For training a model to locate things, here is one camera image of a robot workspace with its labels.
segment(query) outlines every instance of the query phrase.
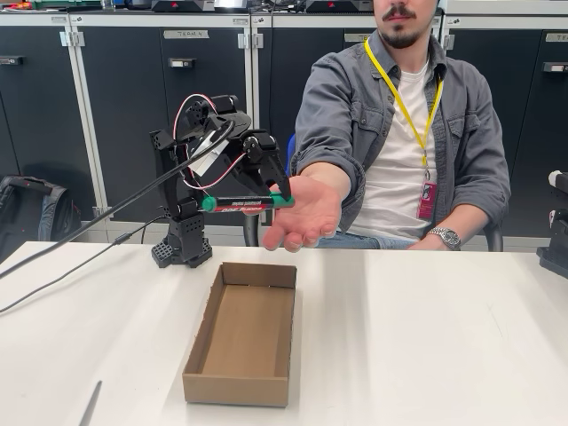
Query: jeans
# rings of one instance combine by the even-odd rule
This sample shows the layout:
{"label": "jeans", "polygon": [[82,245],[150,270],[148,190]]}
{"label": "jeans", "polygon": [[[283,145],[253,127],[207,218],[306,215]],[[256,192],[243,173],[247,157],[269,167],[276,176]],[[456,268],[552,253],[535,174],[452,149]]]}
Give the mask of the jeans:
{"label": "jeans", "polygon": [[414,241],[388,237],[362,237],[352,233],[337,233],[333,238],[322,238],[318,249],[381,249],[404,250]]}

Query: black cabinet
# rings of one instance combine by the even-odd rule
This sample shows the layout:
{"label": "black cabinet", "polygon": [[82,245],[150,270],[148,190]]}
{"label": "black cabinet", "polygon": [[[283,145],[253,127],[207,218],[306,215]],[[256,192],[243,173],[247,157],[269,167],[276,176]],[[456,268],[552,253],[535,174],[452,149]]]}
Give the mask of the black cabinet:
{"label": "black cabinet", "polygon": [[264,35],[264,48],[258,51],[260,127],[278,140],[284,162],[312,65],[331,51],[343,50],[343,28],[262,28],[259,32]]}
{"label": "black cabinet", "polygon": [[511,179],[510,212],[503,223],[507,235],[549,237],[548,213],[568,209],[548,184],[548,174],[568,170],[568,74],[543,70],[546,62],[568,65],[568,43],[547,41],[543,31],[534,66],[517,160]]}
{"label": "black cabinet", "polygon": [[[100,165],[109,206],[156,179],[149,133],[169,126],[159,28],[79,28]],[[145,222],[162,205],[156,190],[114,214]]]}
{"label": "black cabinet", "polygon": [[89,220],[95,196],[69,51],[61,46],[60,31],[64,28],[0,28],[0,54],[24,57],[21,65],[0,66],[0,94],[20,172],[68,188],[82,219]]}
{"label": "black cabinet", "polygon": [[493,106],[503,128],[503,146],[511,174],[541,31],[457,29],[450,33],[454,36],[454,48],[447,56],[469,62],[489,83]]}
{"label": "black cabinet", "polygon": [[19,172],[0,94],[0,180],[6,175],[17,175]]}
{"label": "black cabinet", "polygon": [[[236,95],[246,111],[245,51],[239,49],[242,28],[192,28],[198,38],[175,38],[179,28],[161,28],[162,65],[170,123],[192,93],[209,97]],[[193,59],[192,67],[170,67],[170,59]]]}

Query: gray button-up shirt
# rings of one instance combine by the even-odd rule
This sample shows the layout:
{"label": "gray button-up shirt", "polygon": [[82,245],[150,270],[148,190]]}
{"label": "gray button-up shirt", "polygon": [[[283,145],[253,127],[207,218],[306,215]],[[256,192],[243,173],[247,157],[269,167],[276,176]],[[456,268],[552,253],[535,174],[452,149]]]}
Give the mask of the gray button-up shirt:
{"label": "gray button-up shirt", "polygon": [[[369,45],[398,87],[400,68],[376,31]],[[501,124],[493,109],[487,80],[470,64],[447,58],[430,38],[430,71],[424,87],[432,107],[436,78],[444,80],[440,106],[432,122],[438,190],[434,223],[459,204],[482,209],[492,224],[500,223],[510,196],[509,173]],[[343,201],[339,224],[346,232],[365,196],[365,170],[375,161],[389,134],[394,115],[391,90],[362,43],[330,53],[313,65],[296,120],[293,174],[315,162],[334,164],[349,176],[351,191]]]}

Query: white table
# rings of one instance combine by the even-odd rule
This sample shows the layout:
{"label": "white table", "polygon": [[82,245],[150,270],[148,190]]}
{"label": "white table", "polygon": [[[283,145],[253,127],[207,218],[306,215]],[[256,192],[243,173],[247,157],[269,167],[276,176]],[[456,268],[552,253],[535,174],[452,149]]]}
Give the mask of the white table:
{"label": "white table", "polygon": [[[0,306],[104,247],[15,272]],[[568,424],[568,280],[535,255],[216,247],[196,270],[159,270],[149,250],[113,248],[0,316],[0,423],[77,426],[102,380],[91,426]],[[184,401],[223,261],[298,267],[285,409]]]}

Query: shirt pocket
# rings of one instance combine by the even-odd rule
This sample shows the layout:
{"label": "shirt pocket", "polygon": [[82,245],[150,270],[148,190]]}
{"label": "shirt pocket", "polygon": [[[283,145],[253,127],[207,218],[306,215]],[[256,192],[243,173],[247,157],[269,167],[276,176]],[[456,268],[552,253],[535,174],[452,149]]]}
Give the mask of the shirt pocket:
{"label": "shirt pocket", "polygon": [[461,113],[447,119],[447,126],[452,137],[453,159],[455,161],[462,141],[467,140],[469,134],[481,125],[476,113]]}
{"label": "shirt pocket", "polygon": [[383,111],[364,106],[358,101],[351,104],[353,158],[360,162],[365,170],[368,167],[368,159],[376,157],[375,151],[379,145],[377,139],[382,136],[383,120]]}

